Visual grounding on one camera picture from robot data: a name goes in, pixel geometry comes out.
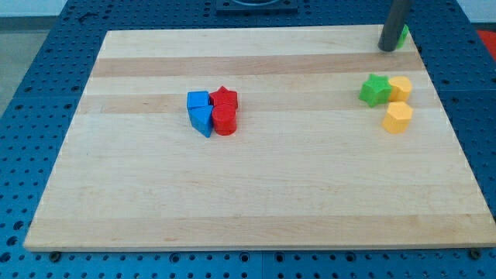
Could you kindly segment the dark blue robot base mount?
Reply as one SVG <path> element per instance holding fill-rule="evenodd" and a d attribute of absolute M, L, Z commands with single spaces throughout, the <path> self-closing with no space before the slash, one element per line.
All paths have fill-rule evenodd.
<path fill-rule="evenodd" d="M 215 0 L 217 14 L 297 12 L 298 0 Z"/>

